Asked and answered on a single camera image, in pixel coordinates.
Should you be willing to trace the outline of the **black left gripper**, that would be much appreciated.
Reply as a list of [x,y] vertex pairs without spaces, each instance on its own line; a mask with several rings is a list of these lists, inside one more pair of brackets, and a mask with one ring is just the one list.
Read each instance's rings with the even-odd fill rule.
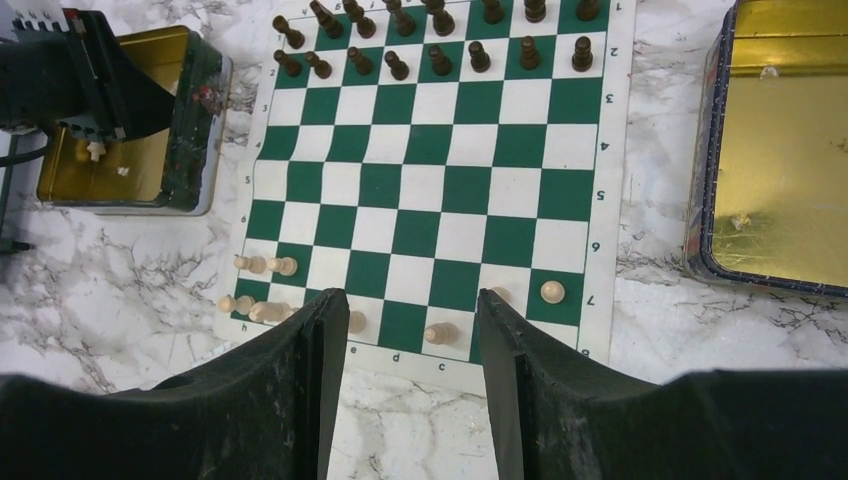
[[62,9],[17,13],[1,44],[1,127],[67,128],[100,143],[148,137],[171,125],[175,97],[120,46],[105,15]]

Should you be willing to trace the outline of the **white bishop piece c file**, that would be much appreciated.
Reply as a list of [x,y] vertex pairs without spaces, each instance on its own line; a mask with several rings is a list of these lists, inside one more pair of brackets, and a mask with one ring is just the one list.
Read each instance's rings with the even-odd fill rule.
[[424,340],[433,345],[451,345],[459,338],[458,327],[451,322],[429,325],[424,331]]

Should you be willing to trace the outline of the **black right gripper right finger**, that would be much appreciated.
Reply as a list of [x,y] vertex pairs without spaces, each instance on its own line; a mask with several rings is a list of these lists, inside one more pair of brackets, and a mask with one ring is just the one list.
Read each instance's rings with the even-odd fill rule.
[[476,321],[502,479],[843,479],[843,370],[713,370],[655,385],[481,290]]

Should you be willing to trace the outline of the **white pawn piece b file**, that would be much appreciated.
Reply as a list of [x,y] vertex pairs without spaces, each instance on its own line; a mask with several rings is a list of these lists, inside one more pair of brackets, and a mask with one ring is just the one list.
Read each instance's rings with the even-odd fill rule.
[[512,301],[511,293],[504,287],[493,287],[492,291],[497,294],[503,301],[507,303]]

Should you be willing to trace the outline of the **white pawn piece a file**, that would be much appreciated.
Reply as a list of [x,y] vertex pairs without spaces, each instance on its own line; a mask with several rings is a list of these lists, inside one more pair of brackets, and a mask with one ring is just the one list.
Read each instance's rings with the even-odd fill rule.
[[565,299],[566,289],[556,280],[547,280],[540,287],[540,296],[549,304],[558,304]]

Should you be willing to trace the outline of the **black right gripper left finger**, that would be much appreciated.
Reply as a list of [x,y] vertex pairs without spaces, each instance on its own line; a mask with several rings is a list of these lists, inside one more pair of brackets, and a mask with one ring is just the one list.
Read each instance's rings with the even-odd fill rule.
[[327,289],[281,324],[149,390],[1,378],[5,479],[324,479],[349,304]]

